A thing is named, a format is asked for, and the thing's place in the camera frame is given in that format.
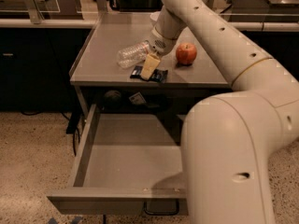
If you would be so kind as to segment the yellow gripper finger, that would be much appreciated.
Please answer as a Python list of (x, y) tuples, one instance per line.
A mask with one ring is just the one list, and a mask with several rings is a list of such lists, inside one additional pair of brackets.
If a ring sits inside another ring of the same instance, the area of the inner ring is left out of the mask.
[(160, 64), (160, 57), (156, 54), (148, 54), (141, 70), (141, 78), (149, 80), (155, 69)]

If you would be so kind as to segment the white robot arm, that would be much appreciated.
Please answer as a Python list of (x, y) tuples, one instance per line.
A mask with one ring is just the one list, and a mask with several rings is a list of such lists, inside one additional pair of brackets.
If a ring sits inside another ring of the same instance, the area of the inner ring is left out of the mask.
[(299, 137), (299, 82), (206, 4), (162, 0), (149, 35), (159, 56), (189, 28), (231, 87), (183, 122), (181, 158), (191, 224), (275, 224), (272, 153)]

